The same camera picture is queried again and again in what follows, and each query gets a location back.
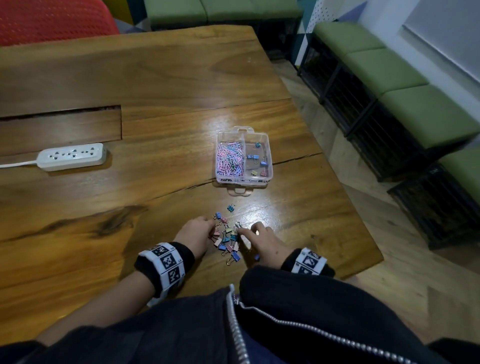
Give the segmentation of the black zip jacket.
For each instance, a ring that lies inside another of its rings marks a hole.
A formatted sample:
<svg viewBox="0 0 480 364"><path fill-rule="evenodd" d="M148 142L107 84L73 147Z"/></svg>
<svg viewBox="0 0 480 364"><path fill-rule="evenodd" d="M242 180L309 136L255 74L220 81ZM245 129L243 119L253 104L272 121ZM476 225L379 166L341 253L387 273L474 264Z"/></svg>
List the black zip jacket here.
<svg viewBox="0 0 480 364"><path fill-rule="evenodd" d="M52 346L0 346L0 364L248 364L241 327L287 364L480 364L480 345L422 341L348 283L257 266L212 294L165 300Z"/></svg>

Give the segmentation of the black wristband with marker tags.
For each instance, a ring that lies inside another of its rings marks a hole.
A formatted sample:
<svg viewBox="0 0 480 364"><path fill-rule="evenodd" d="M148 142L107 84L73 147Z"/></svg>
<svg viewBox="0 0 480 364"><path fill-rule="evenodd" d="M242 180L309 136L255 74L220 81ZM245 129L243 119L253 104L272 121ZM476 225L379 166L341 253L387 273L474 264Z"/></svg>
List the black wristband with marker tags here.
<svg viewBox="0 0 480 364"><path fill-rule="evenodd" d="M178 242L162 242L138 254L134 263L154 287L153 298L147 303L151 308L175 293L183 284L186 274L195 264L195 256Z"/></svg>
<svg viewBox="0 0 480 364"><path fill-rule="evenodd" d="M336 275L335 270L328 265L327 258L307 247L294 249L280 269L294 274L326 276L329 278L334 278Z"/></svg>

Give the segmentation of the person's left forearm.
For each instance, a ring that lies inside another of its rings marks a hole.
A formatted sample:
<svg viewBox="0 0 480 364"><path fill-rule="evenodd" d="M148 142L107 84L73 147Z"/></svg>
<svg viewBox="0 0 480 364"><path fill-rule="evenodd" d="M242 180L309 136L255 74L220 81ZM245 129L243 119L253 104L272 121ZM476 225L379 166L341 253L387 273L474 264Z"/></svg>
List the person's left forearm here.
<svg viewBox="0 0 480 364"><path fill-rule="evenodd" d="M51 325L35 340L48 347L80 327L104 328L116 324L139 313L154 294L155 288L151 281L135 271Z"/></svg>

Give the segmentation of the blue clothing under jacket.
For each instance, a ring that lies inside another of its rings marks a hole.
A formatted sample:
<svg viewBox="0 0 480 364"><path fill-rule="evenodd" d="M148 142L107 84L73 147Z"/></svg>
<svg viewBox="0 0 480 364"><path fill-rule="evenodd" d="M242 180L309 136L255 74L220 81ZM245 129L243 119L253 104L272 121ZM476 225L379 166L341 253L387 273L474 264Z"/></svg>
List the blue clothing under jacket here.
<svg viewBox="0 0 480 364"><path fill-rule="evenodd" d="M252 338L245 329L240 327L240 331L249 355L250 364L288 364Z"/></svg>

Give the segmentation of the heap of pastel paper clips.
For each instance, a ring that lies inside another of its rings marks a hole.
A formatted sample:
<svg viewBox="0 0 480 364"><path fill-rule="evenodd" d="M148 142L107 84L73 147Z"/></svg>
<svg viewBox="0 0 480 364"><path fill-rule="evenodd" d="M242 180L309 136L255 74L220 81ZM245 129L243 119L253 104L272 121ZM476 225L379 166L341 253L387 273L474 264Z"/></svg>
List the heap of pastel paper clips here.
<svg viewBox="0 0 480 364"><path fill-rule="evenodd" d="M242 142L221 142L215 155L215 172L219 177L241 177L245 168L245 147Z"/></svg>

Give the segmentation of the pile of colourful binder clips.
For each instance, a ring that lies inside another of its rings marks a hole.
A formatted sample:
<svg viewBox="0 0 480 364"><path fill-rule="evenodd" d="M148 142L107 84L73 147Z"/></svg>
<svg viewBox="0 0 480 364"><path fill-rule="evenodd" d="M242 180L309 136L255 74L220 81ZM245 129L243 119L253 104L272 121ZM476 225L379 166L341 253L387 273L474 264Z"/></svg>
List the pile of colourful binder clips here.
<svg viewBox="0 0 480 364"><path fill-rule="evenodd" d="M229 220L220 212L213 214L213 220L215 221L215 227L210 240L213 242L214 248L225 258L227 266L240 262L242 257L240 254L240 237L237 232L240 224L236 223L235 226L231 226Z"/></svg>

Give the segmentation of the wooden table hatch cover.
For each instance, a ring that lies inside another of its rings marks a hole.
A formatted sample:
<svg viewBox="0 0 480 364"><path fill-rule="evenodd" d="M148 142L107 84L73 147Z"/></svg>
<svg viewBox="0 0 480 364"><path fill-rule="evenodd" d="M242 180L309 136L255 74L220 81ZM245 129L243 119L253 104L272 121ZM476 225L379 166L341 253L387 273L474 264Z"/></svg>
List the wooden table hatch cover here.
<svg viewBox="0 0 480 364"><path fill-rule="evenodd" d="M0 117L0 157L121 139L119 105Z"/></svg>

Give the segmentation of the person's left hand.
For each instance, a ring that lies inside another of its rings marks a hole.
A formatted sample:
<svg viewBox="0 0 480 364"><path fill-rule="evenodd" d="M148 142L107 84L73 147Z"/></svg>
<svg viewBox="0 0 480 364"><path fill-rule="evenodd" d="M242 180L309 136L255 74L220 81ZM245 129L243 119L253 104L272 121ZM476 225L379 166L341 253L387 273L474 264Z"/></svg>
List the person's left hand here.
<svg viewBox="0 0 480 364"><path fill-rule="evenodd" d="M194 258L198 260L206 253L210 240L204 244L198 244L196 242L196 218L194 218L185 223L173 241L186 246L190 252L192 252Z"/></svg>

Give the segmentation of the white power strip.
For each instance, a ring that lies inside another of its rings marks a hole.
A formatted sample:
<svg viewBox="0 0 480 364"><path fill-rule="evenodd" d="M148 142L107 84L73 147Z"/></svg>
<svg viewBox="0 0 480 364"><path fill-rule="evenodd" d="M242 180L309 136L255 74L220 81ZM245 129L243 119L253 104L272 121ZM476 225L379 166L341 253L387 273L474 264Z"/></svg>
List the white power strip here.
<svg viewBox="0 0 480 364"><path fill-rule="evenodd" d="M103 143L89 143L42 150L36 165L46 172L99 166L105 163L108 151Z"/></svg>

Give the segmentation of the clear plastic organizer box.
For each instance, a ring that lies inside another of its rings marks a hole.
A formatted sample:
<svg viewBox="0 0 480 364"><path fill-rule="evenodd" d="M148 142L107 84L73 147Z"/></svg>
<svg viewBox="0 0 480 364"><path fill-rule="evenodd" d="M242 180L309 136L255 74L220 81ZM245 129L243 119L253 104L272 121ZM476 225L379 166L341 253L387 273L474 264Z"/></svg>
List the clear plastic organizer box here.
<svg viewBox="0 0 480 364"><path fill-rule="evenodd" d="M240 177L219 177L216 173L216 151L217 146L221 142L242 142L245 148L245 167L244 173ZM256 149L255 143L260 142L261 148ZM260 158L255 161L253 159L247 159L247 155L258 155ZM261 161L267 161L268 167L262 167ZM262 170L268 171L268 177L263 178L260 176ZM251 177L251 172L257 171L257 177ZM267 133L255 132L250 126L234 126L229 131L221 131L216 136L216 146L214 154L214 173L217 183L220 185L231 185L234 189L247 189L247 188L264 188L266 187L274 176L273 160L270 148L269 137Z"/></svg>

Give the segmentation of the person's right hand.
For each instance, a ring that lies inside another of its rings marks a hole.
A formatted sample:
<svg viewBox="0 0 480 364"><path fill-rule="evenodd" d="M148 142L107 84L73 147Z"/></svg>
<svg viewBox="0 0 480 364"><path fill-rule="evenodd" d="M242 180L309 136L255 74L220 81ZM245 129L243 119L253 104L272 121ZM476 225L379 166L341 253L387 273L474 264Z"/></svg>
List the person's right hand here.
<svg viewBox="0 0 480 364"><path fill-rule="evenodd" d="M239 227L237 232L250 241L252 248L260 256L259 264L279 270L294 248L285 244L274 233L271 227L262 222L254 223L250 229Z"/></svg>

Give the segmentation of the red mesh chair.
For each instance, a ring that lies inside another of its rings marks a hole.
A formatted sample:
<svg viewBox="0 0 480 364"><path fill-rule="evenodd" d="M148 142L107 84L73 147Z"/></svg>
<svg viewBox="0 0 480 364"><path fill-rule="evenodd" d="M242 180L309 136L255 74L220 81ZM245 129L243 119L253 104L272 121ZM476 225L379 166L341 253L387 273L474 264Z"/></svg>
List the red mesh chair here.
<svg viewBox="0 0 480 364"><path fill-rule="evenodd" d="M0 47L119 34L102 0L0 0Z"/></svg>

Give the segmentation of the green cushioned black stool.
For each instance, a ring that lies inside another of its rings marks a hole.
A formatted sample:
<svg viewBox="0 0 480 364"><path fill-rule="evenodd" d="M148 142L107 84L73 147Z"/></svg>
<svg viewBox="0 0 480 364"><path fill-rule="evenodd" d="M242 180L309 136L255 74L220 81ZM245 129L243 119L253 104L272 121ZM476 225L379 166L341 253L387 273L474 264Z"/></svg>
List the green cushioned black stool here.
<svg viewBox="0 0 480 364"><path fill-rule="evenodd" d="M339 62L324 101L345 137L349 137L391 91L426 86L429 82L388 48L348 53Z"/></svg>
<svg viewBox="0 0 480 364"><path fill-rule="evenodd" d="M410 178L480 136L480 122L438 88L383 94L346 134L377 181Z"/></svg>
<svg viewBox="0 0 480 364"><path fill-rule="evenodd" d="M153 31L199 27L207 24L200 0L143 0Z"/></svg>
<svg viewBox="0 0 480 364"><path fill-rule="evenodd" d="M200 0L211 25L253 28L271 60L290 59L303 9L297 0Z"/></svg>
<svg viewBox="0 0 480 364"><path fill-rule="evenodd" d="M480 243L480 145L443 156L387 192L430 250Z"/></svg>
<svg viewBox="0 0 480 364"><path fill-rule="evenodd" d="M377 36L356 22L322 21L313 28L297 75L323 103L348 54L384 48Z"/></svg>

